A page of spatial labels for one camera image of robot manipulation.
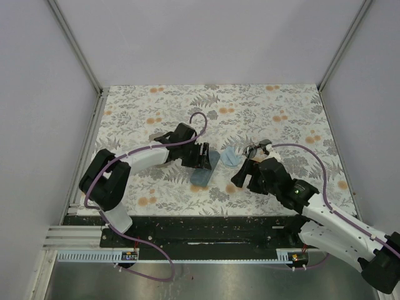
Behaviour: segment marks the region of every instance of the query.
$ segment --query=light blue towel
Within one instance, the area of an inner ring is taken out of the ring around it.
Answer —
[[[221,153],[221,161],[225,166],[236,167],[241,162],[241,155],[236,155],[235,149],[231,146],[228,146]]]

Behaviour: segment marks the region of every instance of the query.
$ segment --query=floral pattern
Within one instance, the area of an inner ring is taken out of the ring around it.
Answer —
[[[355,213],[338,152],[313,84],[207,84],[205,86],[112,86],[95,143],[95,153],[107,148],[126,153],[147,144],[150,136],[173,131],[180,122],[202,111],[208,127],[199,142],[219,152],[232,146],[242,153],[249,144],[270,139],[274,144],[299,143],[322,159],[329,182],[330,200],[349,214]],[[198,131],[201,116],[192,120]],[[287,170],[320,191],[322,172],[318,162],[302,149],[275,148]],[[265,157],[261,151],[255,159]],[[180,161],[145,169],[129,178],[123,203],[131,215],[288,215],[271,196],[239,189],[230,179],[238,167],[218,162],[207,187],[192,186],[193,169]],[[80,215],[91,215],[82,205]]]

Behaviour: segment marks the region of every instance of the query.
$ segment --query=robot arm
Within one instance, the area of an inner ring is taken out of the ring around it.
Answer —
[[[350,264],[361,272],[363,278],[379,291],[390,294],[400,279],[400,234],[391,236],[378,231],[350,216],[306,181],[293,179],[284,166],[274,157],[262,162],[251,159],[247,148],[247,159],[241,170],[231,179],[241,188],[247,175],[251,176],[247,188],[259,194],[272,194],[296,216],[287,228],[298,234],[304,244],[317,247]],[[362,230],[371,234],[367,236]]]
[[[193,136],[197,136],[196,131],[192,127],[180,123],[174,132],[169,132],[150,142],[149,149],[134,153],[115,162],[106,170],[106,175],[101,176],[94,186],[89,196],[90,200],[98,205],[114,228],[121,233],[125,233],[131,227],[132,219],[128,216],[128,212],[121,201],[130,175],[151,166],[157,166],[176,159],[182,160],[182,166],[211,169],[208,143],[196,144],[193,141],[186,144],[168,146],[188,141]],[[165,144],[166,146],[155,147],[160,144]],[[100,150],[79,182],[80,190],[87,194],[96,176],[115,158],[116,155],[107,149]]]

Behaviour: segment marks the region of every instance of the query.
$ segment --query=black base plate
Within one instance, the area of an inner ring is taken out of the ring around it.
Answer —
[[[132,217],[125,232],[162,246],[173,260],[276,259],[278,248],[302,248],[297,235],[279,228],[292,217]],[[104,225],[99,217],[69,217],[64,225]],[[110,229],[102,230],[102,248],[133,248]],[[164,260],[153,247],[139,244],[139,260]]]

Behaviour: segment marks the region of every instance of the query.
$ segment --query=gray wall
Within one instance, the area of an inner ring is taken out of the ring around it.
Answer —
[[[323,91],[368,223],[400,230],[400,1],[379,0]]]
[[[111,84],[318,83],[363,0],[58,0]]]
[[[20,300],[96,97],[45,1],[3,1],[0,41],[0,291]]]

